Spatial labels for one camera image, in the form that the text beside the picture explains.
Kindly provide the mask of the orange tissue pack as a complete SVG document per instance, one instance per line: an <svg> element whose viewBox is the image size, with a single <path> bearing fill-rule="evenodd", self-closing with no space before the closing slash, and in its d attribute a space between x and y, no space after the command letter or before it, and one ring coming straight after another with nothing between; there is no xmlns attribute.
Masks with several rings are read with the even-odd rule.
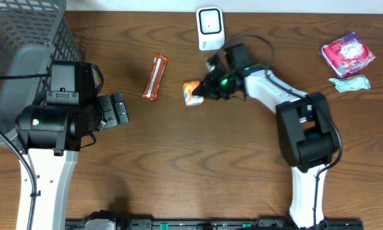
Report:
<svg viewBox="0 0 383 230"><path fill-rule="evenodd" d="M204 98L202 96L193 94L193 90L197 89L199 85L199 81L185 82L183 84L183 95L186 106L200 105L204 102Z"/></svg>

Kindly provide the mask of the red brown snack bar wrapper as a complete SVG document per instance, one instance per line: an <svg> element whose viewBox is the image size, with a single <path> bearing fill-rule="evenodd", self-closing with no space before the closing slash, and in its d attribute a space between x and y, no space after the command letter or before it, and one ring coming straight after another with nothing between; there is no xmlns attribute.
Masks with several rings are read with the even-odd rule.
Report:
<svg viewBox="0 0 383 230"><path fill-rule="evenodd" d="M167 57L158 53L154 55L153 70L151 72L147 88L142 95L143 99L150 101L156 101L158 99L160 81L168 62L169 60Z"/></svg>

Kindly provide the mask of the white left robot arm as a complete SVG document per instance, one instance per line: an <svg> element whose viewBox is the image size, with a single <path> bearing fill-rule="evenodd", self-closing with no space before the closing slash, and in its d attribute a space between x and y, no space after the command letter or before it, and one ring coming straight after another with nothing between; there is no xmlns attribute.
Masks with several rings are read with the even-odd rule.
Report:
<svg viewBox="0 0 383 230"><path fill-rule="evenodd" d="M56 61L50 89L17 116L22 145L17 229L64 229L70 181L82 138L129 122L122 93L100 95L91 63Z"/></svg>

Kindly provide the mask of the purple red sanitary pad pack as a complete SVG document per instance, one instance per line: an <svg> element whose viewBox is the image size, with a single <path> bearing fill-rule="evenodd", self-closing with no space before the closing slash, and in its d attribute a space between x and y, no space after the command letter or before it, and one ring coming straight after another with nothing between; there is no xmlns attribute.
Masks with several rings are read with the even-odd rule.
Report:
<svg viewBox="0 0 383 230"><path fill-rule="evenodd" d="M338 79L360 72L375 59L355 32L323 45L319 54Z"/></svg>

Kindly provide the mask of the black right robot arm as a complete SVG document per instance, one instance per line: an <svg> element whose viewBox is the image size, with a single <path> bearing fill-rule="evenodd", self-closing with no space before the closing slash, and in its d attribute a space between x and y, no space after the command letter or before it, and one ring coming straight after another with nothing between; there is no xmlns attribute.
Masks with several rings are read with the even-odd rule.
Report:
<svg viewBox="0 0 383 230"><path fill-rule="evenodd" d="M241 91L275 114L280 151L292 172L289 217L297 229L322 229L324 182L342 145L325 96L299 91L263 65L228 70L221 61L206 61L206 67L194 95L218 100Z"/></svg>

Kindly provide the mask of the teal green wipes packet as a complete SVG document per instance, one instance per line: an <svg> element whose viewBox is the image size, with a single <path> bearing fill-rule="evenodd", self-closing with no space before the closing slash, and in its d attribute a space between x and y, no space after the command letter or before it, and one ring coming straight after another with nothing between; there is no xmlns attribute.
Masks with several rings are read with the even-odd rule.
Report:
<svg viewBox="0 0 383 230"><path fill-rule="evenodd" d="M343 79L330 78L329 82L334 84L339 93L371 88L370 81L363 74L352 75Z"/></svg>

